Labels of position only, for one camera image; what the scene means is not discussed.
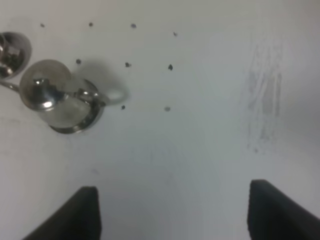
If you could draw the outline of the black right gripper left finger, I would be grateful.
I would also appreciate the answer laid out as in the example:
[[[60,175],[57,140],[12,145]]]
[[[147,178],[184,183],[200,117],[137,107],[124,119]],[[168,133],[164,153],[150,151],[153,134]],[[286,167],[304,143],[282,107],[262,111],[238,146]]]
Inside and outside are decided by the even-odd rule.
[[[95,186],[84,186],[25,239],[99,240],[101,235],[99,191]]]

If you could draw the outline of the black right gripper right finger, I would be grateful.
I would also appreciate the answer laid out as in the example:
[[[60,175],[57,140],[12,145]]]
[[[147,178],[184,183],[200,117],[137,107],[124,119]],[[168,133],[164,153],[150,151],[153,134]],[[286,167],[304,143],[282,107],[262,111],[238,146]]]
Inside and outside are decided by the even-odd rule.
[[[263,179],[250,182],[247,228],[252,240],[320,238],[320,219]]]

